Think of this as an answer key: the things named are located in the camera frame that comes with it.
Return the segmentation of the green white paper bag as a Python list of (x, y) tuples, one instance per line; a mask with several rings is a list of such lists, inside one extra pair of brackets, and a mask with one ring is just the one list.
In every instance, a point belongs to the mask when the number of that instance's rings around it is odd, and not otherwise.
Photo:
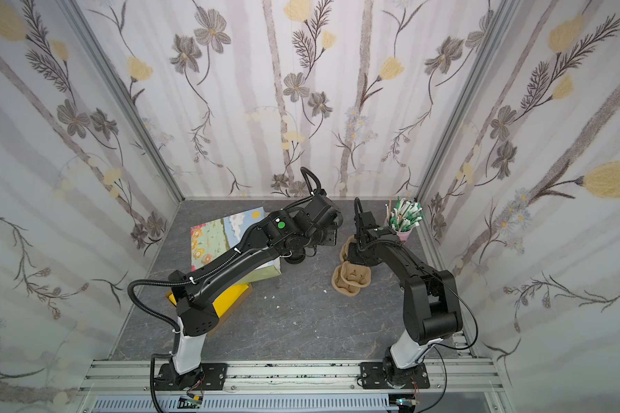
[[(262, 207), (253, 208), (192, 227), (190, 230), (191, 269), (197, 270), (209, 264), (236, 246), (246, 230), (266, 216), (267, 213)], [(280, 259), (277, 258), (257, 267), (235, 285), (250, 285), (278, 277), (281, 273)]]

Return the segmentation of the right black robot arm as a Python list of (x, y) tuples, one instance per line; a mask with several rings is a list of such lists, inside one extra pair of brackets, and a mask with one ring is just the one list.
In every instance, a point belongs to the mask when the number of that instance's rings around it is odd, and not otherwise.
[(376, 223), (373, 213), (354, 200), (355, 242), (348, 247), (347, 260), (373, 268), (386, 265), (398, 278), (403, 291), (405, 331), (386, 352), (383, 376), (391, 387), (403, 387), (419, 372), (427, 354), (463, 329), (463, 301), (454, 275), (439, 271), (406, 247), (396, 233)]

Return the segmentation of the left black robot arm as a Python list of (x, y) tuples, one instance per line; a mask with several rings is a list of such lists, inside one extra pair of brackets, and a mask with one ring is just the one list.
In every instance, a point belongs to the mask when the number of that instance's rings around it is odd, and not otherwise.
[[(189, 273), (175, 271), (168, 280), (140, 279), (128, 284), (128, 297), (137, 308), (172, 327), (172, 352), (150, 357), (152, 364), (167, 359), (172, 387), (177, 388), (180, 381), (199, 370), (206, 336), (220, 321), (214, 302), (221, 294), (265, 263), (283, 258), (287, 263), (299, 264), (308, 250), (336, 244), (337, 231), (343, 223), (341, 211), (327, 196), (315, 173), (303, 167), (301, 175), (308, 187), (307, 197), (249, 226), (236, 246), (210, 263)], [(176, 301), (175, 318), (144, 304), (135, 293), (142, 286), (168, 287)]]

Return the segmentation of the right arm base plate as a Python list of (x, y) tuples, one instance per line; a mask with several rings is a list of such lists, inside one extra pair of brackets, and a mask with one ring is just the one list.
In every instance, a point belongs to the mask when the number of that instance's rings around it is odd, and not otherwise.
[(358, 385), (365, 390), (425, 390), (431, 384), (425, 364), (399, 369), (392, 361), (362, 362), (359, 365)]

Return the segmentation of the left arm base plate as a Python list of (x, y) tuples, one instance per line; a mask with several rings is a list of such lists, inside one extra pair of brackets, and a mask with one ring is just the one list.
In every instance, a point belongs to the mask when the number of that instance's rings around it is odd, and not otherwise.
[(226, 363), (203, 363), (187, 373), (178, 373), (171, 362), (154, 368), (156, 391), (222, 391), (227, 378)]

